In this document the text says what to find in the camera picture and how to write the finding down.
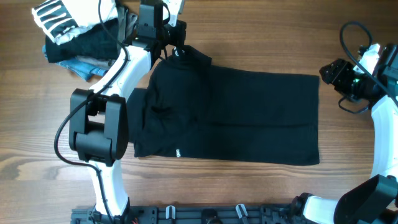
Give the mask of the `black t-shirt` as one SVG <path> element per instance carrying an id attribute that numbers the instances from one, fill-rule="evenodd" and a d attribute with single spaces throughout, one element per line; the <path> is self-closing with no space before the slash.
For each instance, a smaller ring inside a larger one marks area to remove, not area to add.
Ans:
<path id="1" fill-rule="evenodd" d="M 189 45 L 175 49 L 127 101 L 134 155 L 316 165 L 319 85 L 314 75 L 220 67 Z"/>

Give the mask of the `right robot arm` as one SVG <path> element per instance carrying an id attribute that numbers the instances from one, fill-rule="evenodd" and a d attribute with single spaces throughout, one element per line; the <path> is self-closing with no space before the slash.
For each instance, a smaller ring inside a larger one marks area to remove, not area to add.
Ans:
<path id="1" fill-rule="evenodd" d="M 323 67 L 323 81 L 355 100 L 368 100 L 374 123 L 374 160 L 369 180 L 329 200 L 303 193 L 290 205 L 289 219 L 311 223 L 397 223 L 397 45 L 371 45 L 342 77 L 345 62 Z"/>

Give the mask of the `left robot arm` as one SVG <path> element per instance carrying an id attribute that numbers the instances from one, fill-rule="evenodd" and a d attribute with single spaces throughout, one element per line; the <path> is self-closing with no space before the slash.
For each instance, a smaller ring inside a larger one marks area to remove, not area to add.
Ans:
<path id="1" fill-rule="evenodd" d="M 186 23 L 178 19 L 184 1 L 141 1 L 133 40 L 124 45 L 107 74 L 88 90 L 70 98 L 69 145 L 78 166 L 86 167 L 96 203 L 88 213 L 93 223 L 131 223 L 121 158 L 129 142 L 126 103 L 140 79 L 168 45 L 181 47 Z"/>

